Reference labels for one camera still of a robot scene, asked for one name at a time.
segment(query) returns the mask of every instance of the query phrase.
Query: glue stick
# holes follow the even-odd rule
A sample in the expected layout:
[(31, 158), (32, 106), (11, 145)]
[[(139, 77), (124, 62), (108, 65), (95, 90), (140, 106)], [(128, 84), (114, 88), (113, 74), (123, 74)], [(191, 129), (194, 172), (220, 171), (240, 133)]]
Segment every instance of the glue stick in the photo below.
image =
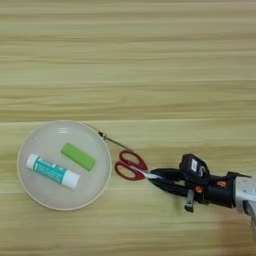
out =
[(75, 190), (80, 178), (80, 175), (59, 165), (52, 164), (35, 154), (29, 156), (26, 165), (29, 169), (73, 190)]

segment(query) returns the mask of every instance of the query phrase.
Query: green eraser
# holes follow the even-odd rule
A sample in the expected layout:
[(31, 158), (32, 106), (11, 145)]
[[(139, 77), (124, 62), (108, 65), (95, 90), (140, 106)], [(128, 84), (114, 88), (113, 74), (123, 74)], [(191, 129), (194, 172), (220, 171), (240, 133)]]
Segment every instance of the green eraser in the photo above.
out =
[(90, 171), (95, 165), (95, 159), (86, 154), (81, 149), (75, 147), (74, 145), (67, 143), (61, 150), (61, 153), (86, 169)]

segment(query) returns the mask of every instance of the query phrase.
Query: plate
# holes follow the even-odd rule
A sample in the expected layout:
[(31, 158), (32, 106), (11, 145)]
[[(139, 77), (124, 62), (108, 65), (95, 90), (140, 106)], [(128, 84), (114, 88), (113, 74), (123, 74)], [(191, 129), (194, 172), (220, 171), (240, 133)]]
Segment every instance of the plate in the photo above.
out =
[[(61, 154), (66, 143), (83, 150), (95, 160), (89, 172)], [(30, 154), (58, 164), (81, 175), (75, 190), (71, 190), (29, 170)], [(94, 202), (104, 191), (112, 170), (112, 161), (105, 141), (89, 126), (74, 121), (48, 123), (34, 131), (20, 149), (18, 176), (25, 191), (39, 204), (54, 210), (76, 210)]]

